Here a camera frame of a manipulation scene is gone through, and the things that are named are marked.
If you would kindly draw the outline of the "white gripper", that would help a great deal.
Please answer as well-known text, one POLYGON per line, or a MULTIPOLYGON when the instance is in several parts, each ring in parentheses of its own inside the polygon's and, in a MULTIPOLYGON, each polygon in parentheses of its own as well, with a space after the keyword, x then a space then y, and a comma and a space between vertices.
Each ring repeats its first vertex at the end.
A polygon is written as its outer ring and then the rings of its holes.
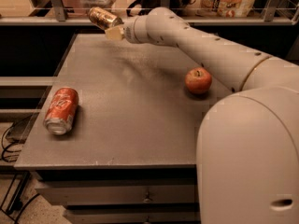
POLYGON ((107 39, 121 41, 126 38, 130 43, 142 44, 147 42, 146 17, 130 17, 121 26, 114 26, 105 30, 107 39))

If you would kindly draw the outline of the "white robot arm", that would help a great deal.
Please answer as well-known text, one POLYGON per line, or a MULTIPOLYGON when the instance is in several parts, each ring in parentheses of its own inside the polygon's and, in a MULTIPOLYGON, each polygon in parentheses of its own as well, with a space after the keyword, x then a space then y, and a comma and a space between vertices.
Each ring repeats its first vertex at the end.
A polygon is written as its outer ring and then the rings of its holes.
POLYGON ((197 141, 202 224, 299 224, 298 67, 192 28, 165 7, 125 21, 110 38, 177 47, 233 94, 212 106, 197 141))

